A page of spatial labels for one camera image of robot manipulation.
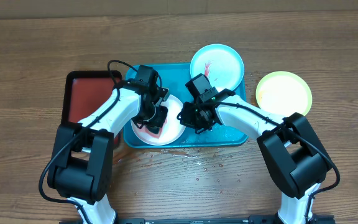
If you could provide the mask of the light blue plate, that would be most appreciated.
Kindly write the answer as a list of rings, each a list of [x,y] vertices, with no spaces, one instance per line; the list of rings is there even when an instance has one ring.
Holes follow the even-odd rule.
[[[234,91],[241,83],[245,72],[241,56],[224,44],[210,44],[199,49],[191,59],[190,75],[205,75],[211,86],[218,91]]]

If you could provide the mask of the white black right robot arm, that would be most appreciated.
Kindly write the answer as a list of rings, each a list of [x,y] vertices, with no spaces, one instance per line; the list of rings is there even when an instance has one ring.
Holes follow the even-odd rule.
[[[335,168],[308,120],[299,113],[272,114],[246,103],[232,91],[203,101],[185,102],[180,124],[202,133],[215,124],[235,128],[255,139],[268,172],[282,193],[278,223],[316,223],[311,208],[326,174]]]

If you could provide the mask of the red green sponge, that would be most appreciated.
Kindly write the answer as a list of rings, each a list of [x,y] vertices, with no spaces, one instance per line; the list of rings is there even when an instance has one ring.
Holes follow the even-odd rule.
[[[146,121],[145,124],[145,132],[155,138],[158,138],[161,135],[162,129],[167,123],[166,117],[156,117],[152,118],[149,121]]]

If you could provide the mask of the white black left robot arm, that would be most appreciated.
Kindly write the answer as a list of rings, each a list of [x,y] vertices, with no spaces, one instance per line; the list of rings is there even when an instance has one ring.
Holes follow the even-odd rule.
[[[111,181],[114,137],[129,121],[161,128],[169,90],[124,82],[109,98],[77,123],[57,129],[52,157],[39,179],[39,193],[49,202],[76,207],[83,223],[115,223],[107,191]]]

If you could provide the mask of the yellow plate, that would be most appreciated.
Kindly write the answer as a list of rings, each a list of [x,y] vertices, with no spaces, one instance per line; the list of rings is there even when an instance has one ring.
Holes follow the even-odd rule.
[[[284,116],[295,112],[306,116],[313,103],[308,84],[298,75],[286,71],[264,76],[257,85],[255,98],[260,109]]]

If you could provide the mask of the white plate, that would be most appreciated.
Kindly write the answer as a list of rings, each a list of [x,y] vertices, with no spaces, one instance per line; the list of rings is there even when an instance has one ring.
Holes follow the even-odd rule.
[[[144,143],[152,146],[164,146],[176,141],[184,132],[185,126],[180,124],[177,115],[183,107],[183,103],[175,96],[170,95],[161,104],[168,108],[167,118],[157,134],[152,133],[146,127],[139,129],[131,121],[132,130]]]

